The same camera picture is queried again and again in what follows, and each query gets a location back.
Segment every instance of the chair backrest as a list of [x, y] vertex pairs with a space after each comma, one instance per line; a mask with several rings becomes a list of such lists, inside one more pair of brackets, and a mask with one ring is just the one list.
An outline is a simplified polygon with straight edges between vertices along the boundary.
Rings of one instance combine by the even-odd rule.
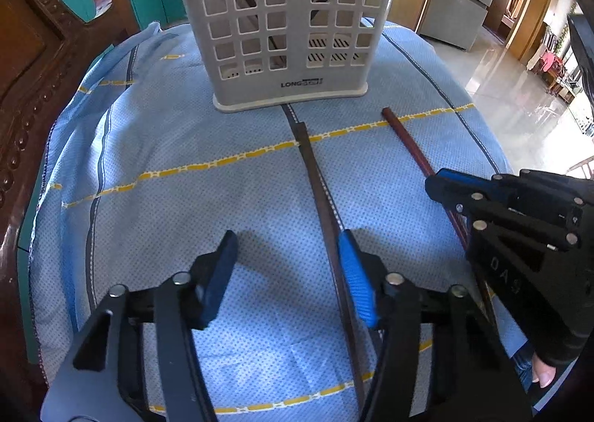
[[138, 31], [130, 0], [94, 3], [97, 15], [85, 23], [61, 0], [0, 0], [0, 378], [33, 410], [45, 383], [26, 356], [20, 227], [56, 118], [93, 59]]

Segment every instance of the shiny floor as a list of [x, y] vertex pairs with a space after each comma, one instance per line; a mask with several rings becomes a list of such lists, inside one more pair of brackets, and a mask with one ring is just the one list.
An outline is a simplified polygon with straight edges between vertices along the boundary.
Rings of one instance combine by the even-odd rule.
[[[427, 39], [499, 140], [517, 174], [528, 168], [565, 174], [594, 156], [594, 143], [581, 133], [559, 97], [546, 93], [543, 80], [526, 70], [487, 30], [468, 52]], [[572, 110], [587, 106], [585, 94]]]

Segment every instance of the basket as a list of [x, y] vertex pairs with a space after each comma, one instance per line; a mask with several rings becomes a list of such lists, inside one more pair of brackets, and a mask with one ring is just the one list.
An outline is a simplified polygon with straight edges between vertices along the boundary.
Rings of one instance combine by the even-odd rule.
[[215, 107], [235, 112], [365, 94], [391, 0], [183, 2]]

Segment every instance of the basket base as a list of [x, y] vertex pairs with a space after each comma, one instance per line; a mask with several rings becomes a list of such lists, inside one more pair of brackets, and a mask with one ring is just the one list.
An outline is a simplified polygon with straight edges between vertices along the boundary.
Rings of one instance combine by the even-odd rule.
[[246, 102], [244, 104], [223, 105], [219, 103], [216, 95], [213, 95], [213, 104], [218, 111], [231, 113], [241, 112], [250, 109], [259, 109], [260, 107], [269, 107], [271, 105], [290, 104], [293, 102], [314, 101], [317, 99], [335, 99], [339, 97], [361, 97], [367, 93], [369, 88], [367, 82], [355, 91], [333, 91], [333, 92], [315, 92], [313, 94], [287, 95], [274, 99], [265, 99], [262, 101]]

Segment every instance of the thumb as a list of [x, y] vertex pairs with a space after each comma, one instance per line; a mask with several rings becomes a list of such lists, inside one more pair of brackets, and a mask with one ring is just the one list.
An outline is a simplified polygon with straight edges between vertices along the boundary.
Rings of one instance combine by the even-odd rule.
[[534, 354], [532, 357], [533, 382], [538, 382], [541, 388], [548, 387], [555, 378], [556, 373], [557, 369], [555, 367], [549, 367], [546, 363], [539, 359], [536, 354]]

